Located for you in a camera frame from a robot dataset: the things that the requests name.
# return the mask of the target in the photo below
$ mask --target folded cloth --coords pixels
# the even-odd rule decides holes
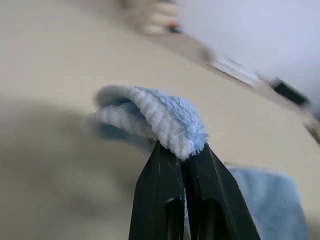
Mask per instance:
[[[185,160],[207,141],[196,109],[183,98],[158,90],[107,86],[96,96],[97,112],[89,117],[94,131],[152,152],[157,140]],[[308,228],[293,180],[281,173],[228,167],[236,179],[262,240],[307,240]]]

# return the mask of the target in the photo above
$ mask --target fuzzy blue towel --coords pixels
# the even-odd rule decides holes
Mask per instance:
[[[107,86],[89,117],[95,132],[151,152],[160,143],[182,160],[201,151],[207,133],[195,108],[158,90]],[[307,240],[308,228],[294,181],[280,173],[228,167],[236,179],[262,240]]]

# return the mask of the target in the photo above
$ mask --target white wall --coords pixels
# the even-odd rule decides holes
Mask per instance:
[[[320,112],[319,0],[177,0],[183,31],[269,78]]]

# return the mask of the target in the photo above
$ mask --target light blue microfiber cloth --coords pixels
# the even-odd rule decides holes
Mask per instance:
[[[199,153],[208,138],[192,105],[181,97],[155,89],[107,86],[98,92],[96,104],[98,110],[90,115],[88,123],[97,134],[149,152],[154,142],[160,141],[185,160]],[[262,240],[308,239],[299,195],[290,177],[248,167],[228,169],[239,185]]]

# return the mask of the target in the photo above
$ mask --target beige surface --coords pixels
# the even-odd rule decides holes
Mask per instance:
[[[222,161],[295,179],[312,237],[320,238],[320,149],[301,118],[107,12],[100,0],[1,0],[0,238],[126,239],[147,156],[78,128],[94,110],[93,93],[108,84],[193,102]]]

